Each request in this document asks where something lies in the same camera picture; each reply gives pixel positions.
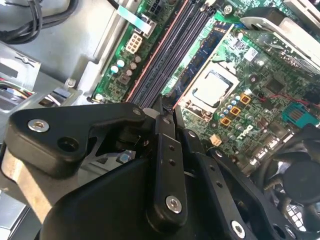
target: motherboard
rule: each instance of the motherboard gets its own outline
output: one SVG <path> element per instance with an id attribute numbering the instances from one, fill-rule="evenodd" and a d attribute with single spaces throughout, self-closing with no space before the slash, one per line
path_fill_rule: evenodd
<path id="1" fill-rule="evenodd" d="M 282 0 L 142 0 L 135 14 L 151 30 L 128 23 L 92 101 L 151 108 L 161 96 L 246 173 L 319 124 L 319 38 Z M 286 39 L 286 24 L 316 48 Z"/>

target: screw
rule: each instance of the screw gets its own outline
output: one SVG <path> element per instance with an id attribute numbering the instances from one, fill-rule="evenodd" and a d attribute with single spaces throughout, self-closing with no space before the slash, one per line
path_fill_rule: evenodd
<path id="1" fill-rule="evenodd" d="M 229 14 L 232 13 L 232 10 L 233 10 L 232 6 L 231 5 L 227 5 L 227 6 L 224 7 L 223 12 L 224 12 L 224 14 L 229 15 Z"/>
<path id="2" fill-rule="evenodd" d="M 179 214 L 182 211 L 182 205 L 178 198 L 175 196 L 167 196 L 165 199 L 165 204 L 168 209 L 175 214 Z"/>
<path id="3" fill-rule="evenodd" d="M 296 236 L 295 233 L 291 230 L 290 227 L 285 226 L 285 230 L 287 231 L 287 233 L 288 233 L 293 239 L 297 239 L 297 236 Z"/>
<path id="4" fill-rule="evenodd" d="M 215 150 L 215 154 L 217 154 L 218 157 L 222 158 L 222 153 L 218 150 Z"/>
<path id="5" fill-rule="evenodd" d="M 162 119 L 166 124 L 170 124 L 170 121 L 167 118 L 163 117 Z"/>
<path id="6" fill-rule="evenodd" d="M 73 88 L 76 85 L 76 80 L 72 79 L 72 78 L 68 78 L 66 80 L 66 85 L 68 86 L 68 88 Z"/>
<path id="7" fill-rule="evenodd" d="M 196 134 L 195 134 L 193 131 L 189 131 L 189 135 L 190 135 L 191 137 L 193 137 L 193 138 L 196 137 Z"/>
<path id="8" fill-rule="evenodd" d="M 241 226 L 240 223 L 238 223 L 237 221 L 232 221 L 231 222 L 231 227 L 232 227 L 232 230 L 235 232 L 235 234 L 241 238 L 241 239 L 244 239 L 245 236 L 246 236 L 246 233 L 245 233 L 245 230 L 244 228 Z"/>
<path id="9" fill-rule="evenodd" d="M 22 62 L 24 62 L 25 64 L 29 63 L 29 59 L 27 57 L 23 57 L 22 59 Z"/>
<path id="10" fill-rule="evenodd" d="M 137 115 L 141 115 L 141 112 L 137 108 L 134 108 L 132 111 Z"/>
<path id="11" fill-rule="evenodd" d="M 41 119 L 33 119 L 28 122 L 28 128 L 37 133 L 44 133 L 49 130 L 49 124 Z"/>

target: black cable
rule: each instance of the black cable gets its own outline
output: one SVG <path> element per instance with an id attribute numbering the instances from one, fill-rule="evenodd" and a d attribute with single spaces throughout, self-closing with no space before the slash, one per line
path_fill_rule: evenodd
<path id="1" fill-rule="evenodd" d="M 28 41 L 30 38 L 32 38 L 32 36 L 35 34 L 35 32 L 37 30 L 38 16 L 37 16 L 37 10 L 36 10 L 35 2 L 28 1 L 28 4 L 29 4 L 29 7 L 30 7 L 31 15 L 32 15 L 32 30 L 31 30 L 30 33 L 25 34 L 23 36 L 20 36 L 20 37 L 16 38 L 14 41 L 20 41 L 22 43 L 24 41 Z"/>
<path id="2" fill-rule="evenodd" d="M 119 8 L 119 4 L 115 0 L 107 0 L 115 9 Z"/>
<path id="3" fill-rule="evenodd" d="M 37 8 L 39 9 L 39 10 L 37 10 L 38 18 L 41 15 L 41 20 L 38 19 L 38 23 L 37 23 L 37 33 L 25 41 L 23 41 L 20 38 L 20 37 L 27 35 L 33 31 L 34 21 L 30 21 L 15 30 L 0 31 L 0 41 L 3 41 L 7 44 L 29 43 L 29 42 L 33 41 L 39 35 L 38 32 L 41 29 L 51 28 L 53 26 L 56 26 L 58 24 L 63 23 L 68 17 L 70 17 L 71 14 L 73 14 L 75 12 L 78 4 L 79 4 L 79 0 L 70 0 L 69 6 L 65 11 L 57 13 L 57 14 L 53 14 L 50 16 L 42 17 L 40 1 L 37 0 Z"/>

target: fan blade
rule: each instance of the fan blade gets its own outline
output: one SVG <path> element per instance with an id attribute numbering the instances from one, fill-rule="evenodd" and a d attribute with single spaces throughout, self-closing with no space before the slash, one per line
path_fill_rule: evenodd
<path id="1" fill-rule="evenodd" d="M 270 179 L 268 179 L 265 182 L 263 188 L 264 188 L 264 190 L 268 190 L 277 184 L 281 184 L 282 182 L 283 182 L 283 175 L 281 173 L 278 173 L 278 174 L 274 175 L 273 177 L 271 177 Z"/>
<path id="2" fill-rule="evenodd" d="M 314 205 L 300 207 L 303 225 L 307 231 L 317 232 L 320 230 L 320 216 Z"/>

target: chip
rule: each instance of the chip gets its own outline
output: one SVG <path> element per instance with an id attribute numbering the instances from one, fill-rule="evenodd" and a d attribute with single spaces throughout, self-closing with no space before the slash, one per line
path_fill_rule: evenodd
<path id="1" fill-rule="evenodd" d="M 241 112 L 241 110 L 239 108 L 237 108 L 236 106 L 234 106 L 231 110 L 230 110 L 230 113 L 235 115 L 235 116 L 238 116 L 239 113 Z"/>
<path id="2" fill-rule="evenodd" d="M 221 119 L 221 123 L 228 127 L 229 124 L 231 123 L 231 120 L 227 117 L 224 117 L 223 119 Z"/>
<path id="3" fill-rule="evenodd" d="M 268 89 L 273 94 L 278 94 L 284 89 L 285 85 L 278 80 L 272 78 L 266 85 L 265 88 Z"/>

